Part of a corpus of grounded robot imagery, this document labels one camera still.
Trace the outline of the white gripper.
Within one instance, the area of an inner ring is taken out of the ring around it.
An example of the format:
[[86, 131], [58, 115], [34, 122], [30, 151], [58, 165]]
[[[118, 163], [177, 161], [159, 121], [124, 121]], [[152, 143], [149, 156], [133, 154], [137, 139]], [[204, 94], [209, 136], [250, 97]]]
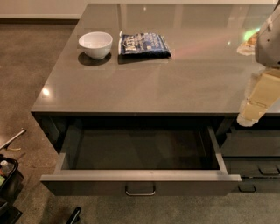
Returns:
[[253, 73], [245, 88], [237, 122], [243, 127], [257, 123], [280, 98], [280, 4], [262, 24], [255, 44], [255, 60], [266, 68]]

